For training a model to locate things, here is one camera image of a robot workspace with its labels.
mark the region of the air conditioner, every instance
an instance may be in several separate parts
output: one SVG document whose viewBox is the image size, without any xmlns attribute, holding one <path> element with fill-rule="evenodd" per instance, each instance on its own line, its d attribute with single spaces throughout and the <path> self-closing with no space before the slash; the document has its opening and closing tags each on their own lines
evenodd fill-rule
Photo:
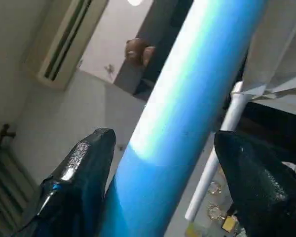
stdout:
<svg viewBox="0 0 296 237">
<path fill-rule="evenodd" d="M 32 77 L 64 90 L 108 0 L 55 0 L 25 60 Z"/>
</svg>

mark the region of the blue pipe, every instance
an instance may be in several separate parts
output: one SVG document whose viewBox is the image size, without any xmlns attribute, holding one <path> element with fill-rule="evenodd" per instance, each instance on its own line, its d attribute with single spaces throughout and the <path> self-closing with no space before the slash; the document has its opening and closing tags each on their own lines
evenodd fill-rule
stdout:
<svg viewBox="0 0 296 237">
<path fill-rule="evenodd" d="M 164 235 L 265 2 L 194 1 L 110 184 L 101 237 Z"/>
</svg>

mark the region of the white metal bar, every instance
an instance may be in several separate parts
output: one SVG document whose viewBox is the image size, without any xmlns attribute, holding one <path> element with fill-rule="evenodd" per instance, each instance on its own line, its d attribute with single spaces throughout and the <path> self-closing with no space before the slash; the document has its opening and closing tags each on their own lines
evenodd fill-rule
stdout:
<svg viewBox="0 0 296 237">
<path fill-rule="evenodd" d="M 247 103 L 252 97 L 251 95 L 239 93 L 241 91 L 241 88 L 242 82 L 238 82 L 231 93 L 231 103 L 221 127 L 221 130 L 223 131 L 233 131 L 236 128 L 241 118 L 242 112 L 244 111 Z M 217 159 L 215 149 L 213 148 L 205 165 L 200 181 L 198 182 L 190 205 L 186 211 L 185 218 L 187 220 L 191 222 L 194 221 L 198 209 L 216 173 L 218 165 L 219 161 Z"/>
</svg>

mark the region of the white wall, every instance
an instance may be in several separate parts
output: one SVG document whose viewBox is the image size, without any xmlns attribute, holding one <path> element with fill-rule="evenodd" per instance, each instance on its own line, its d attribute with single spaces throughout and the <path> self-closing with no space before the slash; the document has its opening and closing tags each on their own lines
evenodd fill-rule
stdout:
<svg viewBox="0 0 296 237">
<path fill-rule="evenodd" d="M 71 148 L 105 117 L 104 84 L 77 72 L 66 92 L 36 85 L 27 99 L 12 148 L 39 184 Z"/>
<path fill-rule="evenodd" d="M 15 122 L 32 82 L 21 62 L 50 0 L 0 0 L 0 127 Z"/>
</svg>

